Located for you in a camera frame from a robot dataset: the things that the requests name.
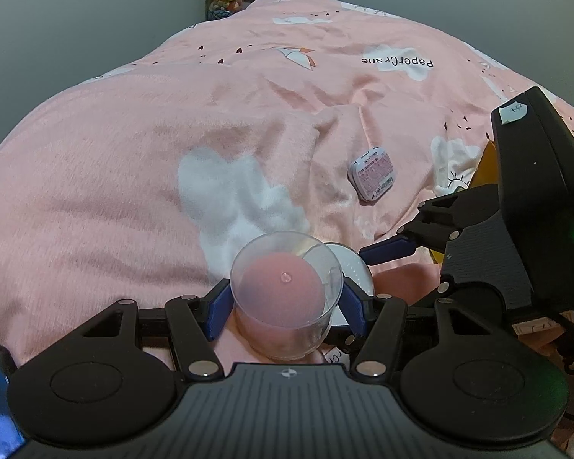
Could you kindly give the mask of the white round lid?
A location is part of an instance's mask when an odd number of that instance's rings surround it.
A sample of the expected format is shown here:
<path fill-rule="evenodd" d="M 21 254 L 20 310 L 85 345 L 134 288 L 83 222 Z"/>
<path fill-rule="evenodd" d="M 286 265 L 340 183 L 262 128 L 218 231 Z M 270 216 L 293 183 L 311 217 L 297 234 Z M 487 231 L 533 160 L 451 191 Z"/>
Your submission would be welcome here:
<path fill-rule="evenodd" d="M 373 296 L 373 278 L 364 260 L 344 244 L 327 243 L 326 245 L 338 259 L 344 276 L 353 280 L 366 294 Z"/>

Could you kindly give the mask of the orange white storage box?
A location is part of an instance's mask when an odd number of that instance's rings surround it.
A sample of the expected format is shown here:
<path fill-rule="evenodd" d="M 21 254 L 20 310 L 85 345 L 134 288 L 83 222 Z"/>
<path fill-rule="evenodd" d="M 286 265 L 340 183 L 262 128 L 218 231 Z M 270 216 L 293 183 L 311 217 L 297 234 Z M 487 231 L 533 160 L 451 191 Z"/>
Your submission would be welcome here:
<path fill-rule="evenodd" d="M 486 184 L 498 184 L 498 182 L 499 163 L 496 143 L 488 140 L 468 189 L 485 186 Z"/>

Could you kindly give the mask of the clear plastic cup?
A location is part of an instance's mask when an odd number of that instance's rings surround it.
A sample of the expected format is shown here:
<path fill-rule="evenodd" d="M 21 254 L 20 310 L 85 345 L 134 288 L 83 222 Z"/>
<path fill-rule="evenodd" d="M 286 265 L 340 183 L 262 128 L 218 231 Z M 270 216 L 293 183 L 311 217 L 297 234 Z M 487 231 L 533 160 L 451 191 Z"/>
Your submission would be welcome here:
<path fill-rule="evenodd" d="M 343 285 L 331 249 L 293 231 L 254 238 L 236 255 L 230 272 L 242 336 L 273 361 L 301 360 L 321 345 Z"/>

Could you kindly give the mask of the pink cloud-print bedspread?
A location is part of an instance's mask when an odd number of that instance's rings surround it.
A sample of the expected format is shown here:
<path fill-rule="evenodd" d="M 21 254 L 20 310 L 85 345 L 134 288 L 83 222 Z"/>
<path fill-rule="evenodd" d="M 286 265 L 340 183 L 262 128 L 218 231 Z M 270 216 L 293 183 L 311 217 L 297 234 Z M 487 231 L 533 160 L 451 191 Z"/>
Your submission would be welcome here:
<path fill-rule="evenodd" d="M 121 298 L 203 295 L 282 230 L 352 249 L 466 186 L 491 112 L 533 86 L 432 27 L 258 0 L 69 88 L 0 146 L 0 344 L 24 363 Z M 395 182 L 347 179 L 372 147 Z"/>

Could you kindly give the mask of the pink white tin case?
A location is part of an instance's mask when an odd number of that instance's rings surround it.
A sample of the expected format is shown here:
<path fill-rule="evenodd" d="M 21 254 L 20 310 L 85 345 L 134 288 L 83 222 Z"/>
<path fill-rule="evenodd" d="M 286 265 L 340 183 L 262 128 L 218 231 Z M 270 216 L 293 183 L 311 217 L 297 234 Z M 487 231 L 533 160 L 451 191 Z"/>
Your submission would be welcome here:
<path fill-rule="evenodd" d="M 372 147 L 350 164 L 347 179 L 363 203 L 374 204 L 393 187 L 394 165 L 383 148 Z"/>

